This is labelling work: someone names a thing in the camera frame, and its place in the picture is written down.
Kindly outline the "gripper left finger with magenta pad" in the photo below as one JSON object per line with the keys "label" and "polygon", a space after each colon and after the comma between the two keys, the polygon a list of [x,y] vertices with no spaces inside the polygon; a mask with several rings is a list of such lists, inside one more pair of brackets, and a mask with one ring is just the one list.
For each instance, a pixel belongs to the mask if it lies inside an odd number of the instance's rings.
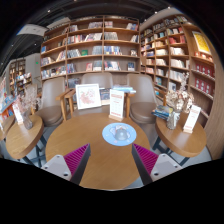
{"label": "gripper left finger with magenta pad", "polygon": [[42,169],[79,185],[90,157],[90,145],[86,144],[65,156],[56,155]]}

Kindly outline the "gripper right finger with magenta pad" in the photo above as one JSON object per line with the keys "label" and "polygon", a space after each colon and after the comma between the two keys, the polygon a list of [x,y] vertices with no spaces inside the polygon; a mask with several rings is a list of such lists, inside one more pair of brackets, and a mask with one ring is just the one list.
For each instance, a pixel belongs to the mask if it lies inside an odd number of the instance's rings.
{"label": "gripper right finger with magenta pad", "polygon": [[132,144],[132,156],[143,185],[148,185],[149,183],[182,169],[182,167],[167,154],[157,155],[135,143]]}

